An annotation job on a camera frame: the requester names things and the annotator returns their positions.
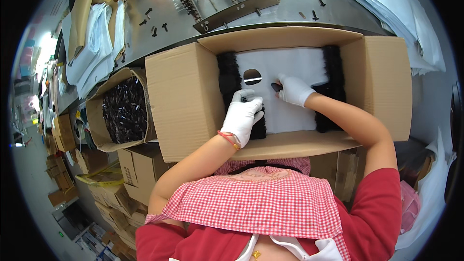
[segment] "white glove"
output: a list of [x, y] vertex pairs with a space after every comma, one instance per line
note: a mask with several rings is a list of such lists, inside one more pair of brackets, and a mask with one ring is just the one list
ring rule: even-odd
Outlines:
[[279, 98], [293, 105], [305, 107], [306, 99], [315, 92], [299, 78], [288, 77], [283, 73], [279, 73], [277, 79], [283, 86], [283, 89], [279, 92]]
[[[251, 101], [242, 103], [242, 97]], [[255, 90], [236, 91], [227, 110], [221, 132], [234, 134], [240, 142], [240, 147], [245, 147], [250, 140], [253, 125], [264, 115], [264, 112], [261, 111], [262, 108], [263, 98], [257, 97]]]

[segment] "red shirt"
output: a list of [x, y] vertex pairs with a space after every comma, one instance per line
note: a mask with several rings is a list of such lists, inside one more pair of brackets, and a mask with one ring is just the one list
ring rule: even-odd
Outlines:
[[[388, 260], [401, 227], [399, 173], [393, 168], [371, 172], [359, 184], [351, 212], [335, 197], [351, 260]], [[188, 230], [159, 223], [136, 231], [137, 260], [206, 261], [237, 259], [249, 233], [190, 224]], [[298, 238], [309, 255], [319, 252], [315, 240]]]

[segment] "gold pendant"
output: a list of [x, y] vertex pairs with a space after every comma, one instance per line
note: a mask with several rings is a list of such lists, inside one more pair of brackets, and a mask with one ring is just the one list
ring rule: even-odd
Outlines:
[[261, 253], [259, 251], [255, 251], [252, 253], [252, 256], [255, 258], [255, 261], [258, 261], [258, 257], [261, 256]]

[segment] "stainless steel table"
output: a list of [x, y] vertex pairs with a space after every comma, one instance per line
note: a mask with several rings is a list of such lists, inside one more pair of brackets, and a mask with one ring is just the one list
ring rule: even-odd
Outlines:
[[[231, 0], [193, 0], [203, 18], [232, 6]], [[280, 0], [280, 4], [262, 9], [261, 14], [245, 15], [226, 26], [221, 26], [205, 35], [201, 35], [193, 25], [196, 23], [192, 15], [184, 8], [180, 0], [127, 0], [125, 15], [126, 51], [124, 57], [116, 62], [119, 69], [131, 66], [143, 66], [143, 58], [154, 52], [193, 42], [200, 36], [229, 32], [237, 29], [248, 29], [259, 26], [312, 25], [343, 28], [364, 34], [389, 35], [380, 26], [380, 21], [367, 9], [354, 0]], [[312, 11], [318, 20], [313, 20]], [[167, 32], [162, 27], [167, 24]], [[152, 29], [156, 28], [157, 36], [153, 37]], [[59, 111], [64, 111], [77, 100], [75, 87], [59, 96]]]

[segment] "red string bracelet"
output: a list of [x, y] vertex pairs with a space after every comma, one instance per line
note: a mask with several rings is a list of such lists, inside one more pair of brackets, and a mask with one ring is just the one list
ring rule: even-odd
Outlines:
[[228, 137], [228, 136], [234, 136], [233, 134], [225, 134], [225, 133], [223, 133], [223, 132], [221, 132], [221, 131], [219, 131], [219, 130], [217, 131], [217, 133], [218, 133], [220, 136], [222, 136], [222, 137], [224, 137], [225, 139], [227, 139], [227, 141], [229, 141], [229, 142], [233, 145], [233, 147], [234, 147], [236, 150], [239, 150], [239, 149], [240, 149], [240, 147], [239, 147], [236, 143], [234, 143], [232, 140], [230, 140], [229, 137]]

